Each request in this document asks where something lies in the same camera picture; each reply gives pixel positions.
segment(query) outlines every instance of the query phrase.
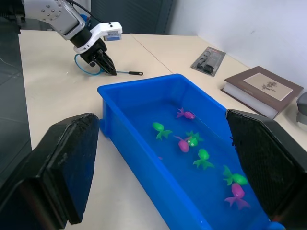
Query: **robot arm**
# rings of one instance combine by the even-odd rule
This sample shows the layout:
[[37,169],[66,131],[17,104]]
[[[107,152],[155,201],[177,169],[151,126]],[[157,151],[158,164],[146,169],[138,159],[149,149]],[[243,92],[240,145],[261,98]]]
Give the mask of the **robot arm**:
[[119,23],[101,23],[89,31],[85,22],[71,0],[7,0],[4,3],[6,13],[13,13],[16,17],[25,16],[38,19],[50,24],[65,40],[70,40],[74,50],[92,67],[97,64],[106,73],[116,75],[112,59],[106,54],[105,41],[120,40],[122,27]]

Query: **white wall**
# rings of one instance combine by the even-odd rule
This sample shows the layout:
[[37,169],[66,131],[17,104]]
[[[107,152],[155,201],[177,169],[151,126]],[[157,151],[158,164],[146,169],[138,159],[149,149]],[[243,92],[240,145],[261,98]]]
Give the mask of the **white wall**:
[[170,34],[199,35],[307,90],[306,0],[177,0]]

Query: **book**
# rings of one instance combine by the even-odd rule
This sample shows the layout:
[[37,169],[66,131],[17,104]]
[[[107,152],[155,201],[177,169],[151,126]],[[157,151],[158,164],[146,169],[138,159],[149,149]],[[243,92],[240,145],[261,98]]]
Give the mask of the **book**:
[[303,90],[303,87],[260,66],[225,81],[223,92],[270,119],[274,119]]

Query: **blue cable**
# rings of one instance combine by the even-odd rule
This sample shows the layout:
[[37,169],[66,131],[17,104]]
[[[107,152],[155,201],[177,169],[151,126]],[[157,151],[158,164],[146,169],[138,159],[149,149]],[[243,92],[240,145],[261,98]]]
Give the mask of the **blue cable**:
[[100,71],[99,71],[98,73],[90,73],[90,72],[84,70],[81,66],[79,66],[79,64],[78,64],[78,62],[77,62],[77,57],[78,57],[79,55],[80,55],[80,54],[76,54],[76,55],[75,55],[75,63],[76,63],[76,65],[79,67],[79,69],[81,69],[84,73],[87,73],[87,74],[93,75],[93,76],[97,76],[97,75],[99,75],[100,73],[104,72],[104,70],[101,69],[101,68],[100,68]]

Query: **pink toy fish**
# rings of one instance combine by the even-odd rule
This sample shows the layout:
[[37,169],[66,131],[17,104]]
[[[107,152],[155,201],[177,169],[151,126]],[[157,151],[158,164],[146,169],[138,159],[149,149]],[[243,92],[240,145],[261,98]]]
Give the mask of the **pink toy fish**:
[[179,117],[182,117],[184,116],[185,118],[187,119],[194,119],[195,118],[195,115],[191,112],[184,112],[183,108],[181,109],[178,109],[180,112],[177,112],[177,117],[176,118],[179,118]]
[[181,151],[188,152],[189,151],[189,143],[187,142],[187,140],[189,140],[191,137],[185,138],[185,139],[182,139],[180,137],[176,137],[176,138],[178,138],[180,140],[178,145],[179,145],[179,148],[181,149]]
[[225,199],[225,201],[230,203],[230,206],[232,206],[233,203],[236,202],[239,210],[241,210],[244,207],[250,207],[248,202],[246,202],[245,200],[242,200],[245,193],[244,193],[242,187],[239,184],[233,184],[231,186],[231,191],[232,191],[234,197],[229,197],[229,198]]

